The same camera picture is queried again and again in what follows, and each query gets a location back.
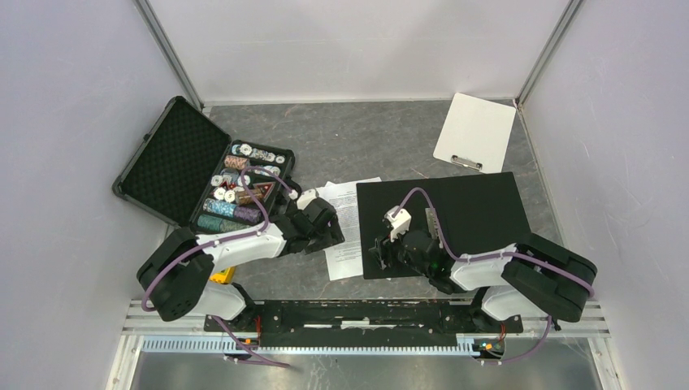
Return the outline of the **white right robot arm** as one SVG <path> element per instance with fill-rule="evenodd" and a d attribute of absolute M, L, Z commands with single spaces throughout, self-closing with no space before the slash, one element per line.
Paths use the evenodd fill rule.
<path fill-rule="evenodd" d="M 531 233 L 502 249 L 453 258 L 439 237 L 413 230 L 381 236 L 366 251 L 378 267 L 406 267 L 445 294 L 475 291 L 471 325 L 489 332 L 522 314 L 578 322 L 594 296 L 597 266 L 542 236 Z"/>

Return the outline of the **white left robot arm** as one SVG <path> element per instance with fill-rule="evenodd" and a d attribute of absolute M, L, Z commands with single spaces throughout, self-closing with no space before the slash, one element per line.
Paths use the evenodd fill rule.
<path fill-rule="evenodd" d="M 336 208 L 316 193 L 303 194 L 261 226 L 210 235 L 178 228 L 136 273 L 144 290 L 141 308 L 164 322 L 206 314 L 245 331 L 254 324 L 255 309 L 236 285 L 212 282 L 214 273 L 256 260 L 310 254 L 344 240 Z"/>

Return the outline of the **printed text paper sheet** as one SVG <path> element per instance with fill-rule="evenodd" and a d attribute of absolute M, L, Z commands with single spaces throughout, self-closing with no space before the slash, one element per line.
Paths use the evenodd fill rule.
<path fill-rule="evenodd" d="M 362 276 L 357 184 L 380 181 L 380 177 L 375 177 L 342 184 L 327 182 L 325 186 L 317 188 L 319 196 L 335 207 L 344 235 L 343 243 L 324 250 L 330 281 Z"/>

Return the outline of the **red folder black inside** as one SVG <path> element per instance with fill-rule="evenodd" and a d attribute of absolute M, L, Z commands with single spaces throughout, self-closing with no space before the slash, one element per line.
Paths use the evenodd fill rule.
<path fill-rule="evenodd" d="M 378 280 L 416 276 L 407 266 L 379 268 L 368 252 L 375 238 L 390 229 L 384 215 L 399 206 L 411 189 L 426 191 L 444 236 L 456 254 L 500 249 L 531 233 L 518 186 L 511 172 L 446 178 L 381 181 L 357 185 L 363 278 Z"/>

